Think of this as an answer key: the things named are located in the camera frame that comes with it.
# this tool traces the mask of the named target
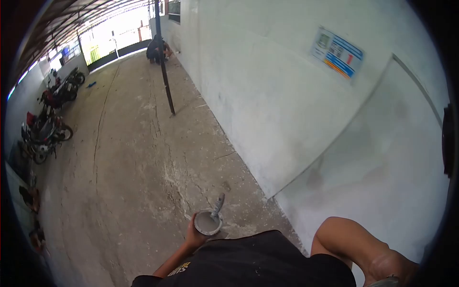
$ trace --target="white wall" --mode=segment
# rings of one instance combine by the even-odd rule
[[[85,76],[89,75],[88,66],[86,65],[83,53],[80,53],[78,56],[75,56],[64,66],[62,66],[62,68],[60,68],[59,71],[57,71],[57,74],[59,75],[59,77],[61,77],[61,79],[64,79],[76,67],[78,67],[80,72],[82,72]]]
[[[352,85],[309,55],[319,26],[365,52]],[[275,198],[308,251],[335,215],[420,260],[448,180],[440,127],[419,88],[393,63],[383,77],[392,54],[441,118],[449,100],[435,47],[405,1],[183,0],[180,25],[164,18],[162,30],[265,194],[284,188]]]
[[[275,198],[309,252],[320,224],[341,216],[420,262],[440,224],[448,184],[440,124],[392,61],[351,124]],[[354,274],[361,286],[362,272]]]
[[[57,73],[61,79],[64,79],[77,66],[85,76],[89,74],[88,66],[82,53],[65,64]],[[27,112],[38,114],[41,111],[42,106],[37,101],[37,98],[40,98],[46,89],[48,77],[45,78],[43,73],[48,71],[49,64],[47,61],[41,61],[35,65],[17,85],[7,102],[4,146],[7,158],[16,141],[21,140],[21,123],[26,122]]]
[[[5,117],[5,145],[6,158],[10,156],[11,148],[16,141],[21,140],[21,123],[26,122],[27,112],[37,114],[41,111],[41,105],[37,98],[46,89],[46,81],[39,65],[30,70],[22,81],[14,89],[6,104]]]
[[[319,25],[364,50],[352,86],[309,55]],[[181,24],[162,28],[170,44],[180,39],[179,60],[268,197],[333,141],[392,53],[441,116],[448,102],[434,45],[404,1],[184,0]]]

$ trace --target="concrete floor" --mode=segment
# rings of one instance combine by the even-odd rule
[[[177,59],[143,52],[87,77],[62,111],[73,138],[35,167],[48,262],[58,286],[130,286],[184,241],[193,212],[226,193],[227,238],[278,229],[301,243],[266,200]]]

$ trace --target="poster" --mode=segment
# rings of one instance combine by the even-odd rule
[[[319,27],[311,49],[311,55],[339,73],[349,82],[362,65],[364,53],[332,32]]]

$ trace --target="motorcycle seat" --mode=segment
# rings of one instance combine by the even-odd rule
[[[49,138],[53,134],[54,128],[54,122],[52,118],[49,118],[38,132],[38,140],[44,141],[45,139]]]

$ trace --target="roof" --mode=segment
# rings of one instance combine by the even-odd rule
[[[19,58],[16,79],[49,50],[70,42],[77,33],[125,11],[152,3],[153,0],[54,0],[31,32]]]

